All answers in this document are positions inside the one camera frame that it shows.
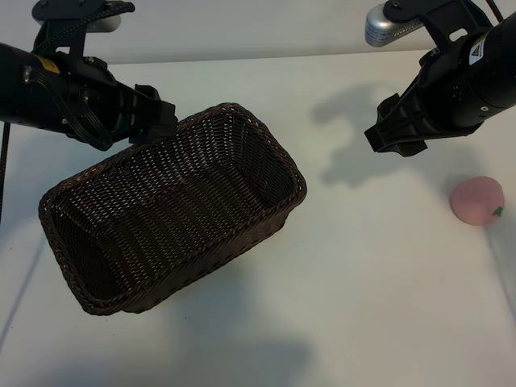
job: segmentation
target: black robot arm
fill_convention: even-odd
[[[419,19],[437,48],[409,89],[378,107],[365,132],[375,152],[414,156],[426,140],[470,135],[516,105],[516,13],[496,27],[469,0],[392,0],[383,13],[393,23]],[[453,41],[460,29],[467,34]]]
[[[83,57],[88,32],[110,32],[129,2],[41,0],[32,53],[0,44],[0,120],[66,134],[107,150],[129,138],[146,144],[177,133],[175,106],[151,86],[117,82],[107,64]],[[69,53],[57,52],[69,48]]]

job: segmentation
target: white table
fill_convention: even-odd
[[[14,128],[0,386],[515,385],[516,330],[496,263],[516,300],[516,109],[410,159],[373,153],[363,134],[422,54],[113,66],[124,83],[155,86],[179,117],[241,103],[309,187],[283,231],[140,315],[83,312],[36,216],[47,189],[106,154]],[[447,204],[475,175],[506,192],[505,217],[487,231]]]

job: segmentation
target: black cable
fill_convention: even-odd
[[[0,152],[0,223],[2,222],[3,186],[6,180],[7,149],[9,146],[10,123],[3,124],[2,151]]]
[[[38,47],[32,50],[33,54],[39,54],[44,51],[49,46],[51,47],[53,44],[59,43],[63,38],[72,34],[76,30],[86,27],[88,24],[96,22],[98,20],[111,18],[113,16],[118,16],[121,14],[125,14],[127,12],[134,12],[135,6],[131,2],[123,2],[119,6],[112,6],[107,10],[102,10],[97,12],[96,14],[87,16],[80,20],[76,25],[65,28],[63,31],[56,33],[54,36],[49,37],[43,43],[41,43]]]
[[[485,0],[485,1],[488,3],[489,8],[491,8],[491,11],[496,16],[498,22],[499,23],[503,22],[504,21],[503,15],[501,14],[500,9],[498,8],[498,6],[494,2],[494,0]]]

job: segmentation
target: wicker basket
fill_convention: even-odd
[[[279,231],[305,196],[268,128],[223,104],[61,182],[40,220],[86,312],[140,313]]]

